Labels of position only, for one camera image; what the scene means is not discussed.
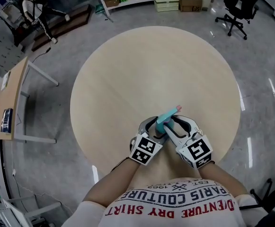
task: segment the black chair leg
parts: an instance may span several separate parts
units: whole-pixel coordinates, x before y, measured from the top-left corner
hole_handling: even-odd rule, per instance
[[[244,34],[244,39],[246,40],[247,39],[247,34],[245,33],[245,31],[243,31],[243,24],[241,23],[241,22],[238,22],[238,21],[236,21],[236,17],[234,17],[234,18],[231,18],[228,14],[225,14],[225,16],[224,17],[217,17],[216,19],[215,19],[215,21],[216,22],[218,22],[218,20],[222,20],[222,21],[225,21],[225,22],[229,22],[229,23],[231,23],[231,28],[230,28],[230,30],[229,30],[229,32],[228,32],[228,36],[231,36],[232,34],[231,34],[231,31],[232,31],[232,29],[233,29],[233,26],[235,25],[243,34]]]
[[[250,193],[255,197],[255,199],[257,200],[258,204],[262,206],[262,200],[260,197],[258,197],[258,195],[255,193],[254,189],[251,189]]]
[[[265,201],[267,198],[268,198],[268,196],[269,196],[269,193],[270,193],[270,190],[271,190],[271,187],[272,187],[272,179],[271,178],[269,178],[268,180],[267,180],[267,183],[269,183],[269,186],[268,186],[268,189],[267,189],[267,191],[266,191],[266,193],[265,193],[265,196],[264,196],[264,198],[262,199],[262,201]]]
[[[235,25],[245,36],[243,37],[245,40],[247,39],[247,34],[245,33],[245,31],[243,31],[242,27],[240,27],[239,25]]]

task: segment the gray floor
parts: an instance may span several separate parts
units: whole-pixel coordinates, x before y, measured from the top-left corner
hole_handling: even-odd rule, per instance
[[[215,23],[215,17],[223,17],[226,12],[222,0],[215,0],[211,10],[201,13],[157,13],[153,4],[123,8],[112,14],[113,23],[103,15],[93,14],[88,25],[59,37],[58,44],[51,45],[51,51],[39,57],[35,64],[60,85],[54,87],[39,77],[28,76],[30,98],[26,107],[26,133],[55,137],[57,144],[4,145],[12,195],[18,196],[11,175],[15,168],[21,195],[33,191],[38,194],[41,206],[58,199],[70,214],[76,209],[93,185],[93,173],[71,127],[72,86],[83,63],[102,43],[141,26],[171,26],[189,31],[214,46],[226,59],[241,91],[243,111],[237,136],[219,165],[248,189],[255,188],[262,194],[267,178],[275,182],[275,93],[270,84],[271,80],[275,88],[275,20],[265,4],[258,5],[260,11],[251,24],[244,21],[246,41],[238,29],[228,37],[228,26]],[[48,47],[47,44],[37,50],[31,59]],[[31,210],[30,203],[24,204]],[[67,218],[61,210],[46,217],[57,226]]]

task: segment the shelf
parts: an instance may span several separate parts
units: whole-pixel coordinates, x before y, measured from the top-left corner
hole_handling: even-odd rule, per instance
[[[153,1],[153,0],[128,0],[126,2],[120,2],[117,6],[109,7],[108,10],[116,9],[116,8],[119,8],[119,7],[131,5],[131,4],[135,4],[135,3],[150,2],[150,1]]]

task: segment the black office chair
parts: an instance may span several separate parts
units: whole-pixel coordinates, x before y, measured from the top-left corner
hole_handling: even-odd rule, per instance
[[[236,4],[239,0],[223,0],[223,2],[226,5],[226,9],[234,16],[234,18],[231,18],[228,14],[226,14],[224,17],[217,17],[215,19],[216,22],[218,20],[223,20],[226,22],[231,23],[230,31],[228,32],[228,36],[231,36],[231,31],[233,29],[233,26],[235,25],[245,36],[243,37],[245,40],[247,39],[247,34],[243,31],[243,25],[241,22],[236,21],[236,19],[245,19],[247,20],[248,24],[250,23],[250,19],[253,19],[256,12],[258,11],[258,6],[255,5],[257,0],[240,0],[241,1],[241,9],[236,7]]]
[[[258,197],[258,195],[255,193],[254,189],[250,191],[251,194],[254,195],[255,199],[257,200],[258,204],[263,207],[267,212],[268,215],[265,216],[257,225],[256,227],[271,227],[275,226],[275,190],[270,193],[271,186],[272,186],[272,180],[269,178],[267,180],[269,183],[268,190],[265,193],[265,196],[263,199]]]

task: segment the wooden desk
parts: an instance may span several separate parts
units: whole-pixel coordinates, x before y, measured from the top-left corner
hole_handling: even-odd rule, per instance
[[[29,94],[22,91],[22,83],[23,77],[27,73],[27,68],[30,67],[34,71],[38,72],[41,76],[46,78],[47,80],[53,82],[56,86],[58,86],[58,82],[51,78],[49,75],[40,70],[36,65],[28,60],[28,58],[24,58],[21,62],[19,62],[14,68],[10,71],[10,77],[8,80],[7,87],[1,91],[2,79],[0,80],[0,126],[1,120],[3,117],[3,113],[5,109],[12,108],[12,122],[11,122],[11,133],[3,133],[0,131],[0,140],[29,140],[29,141],[37,141],[37,142],[46,142],[46,143],[56,143],[55,139],[46,139],[46,138],[38,138],[33,136],[21,135],[16,133],[15,121],[18,111],[18,101],[19,96],[23,95],[25,97],[29,97]]]
[[[139,124],[181,105],[196,121],[218,162],[230,148],[240,121],[240,97],[225,59],[189,32],[162,26],[133,29],[101,45],[74,83],[70,113],[87,159],[107,174],[129,156]],[[195,176],[168,141],[132,186]]]

